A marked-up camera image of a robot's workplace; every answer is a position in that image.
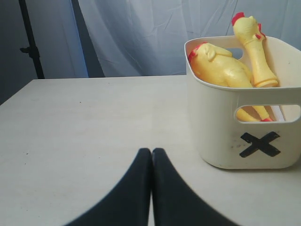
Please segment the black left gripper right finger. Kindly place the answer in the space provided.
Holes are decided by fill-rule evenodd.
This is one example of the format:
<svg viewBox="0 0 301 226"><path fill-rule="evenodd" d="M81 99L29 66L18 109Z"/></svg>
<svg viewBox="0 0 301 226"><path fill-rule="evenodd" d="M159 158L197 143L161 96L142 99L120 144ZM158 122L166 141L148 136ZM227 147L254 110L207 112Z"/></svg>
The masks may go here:
<svg viewBox="0 0 301 226"><path fill-rule="evenodd" d="M152 151L152 202L156 226L236 226L182 179L163 148Z"/></svg>

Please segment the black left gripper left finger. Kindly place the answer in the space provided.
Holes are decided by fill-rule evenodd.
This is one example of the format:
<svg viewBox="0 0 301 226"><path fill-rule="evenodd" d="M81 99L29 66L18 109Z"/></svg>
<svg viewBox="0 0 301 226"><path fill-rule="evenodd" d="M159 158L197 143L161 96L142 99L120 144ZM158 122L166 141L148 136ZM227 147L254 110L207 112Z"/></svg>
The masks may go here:
<svg viewBox="0 0 301 226"><path fill-rule="evenodd" d="M96 205L68 226L146 226L151 200L151 151L141 148L132 164Z"/></svg>

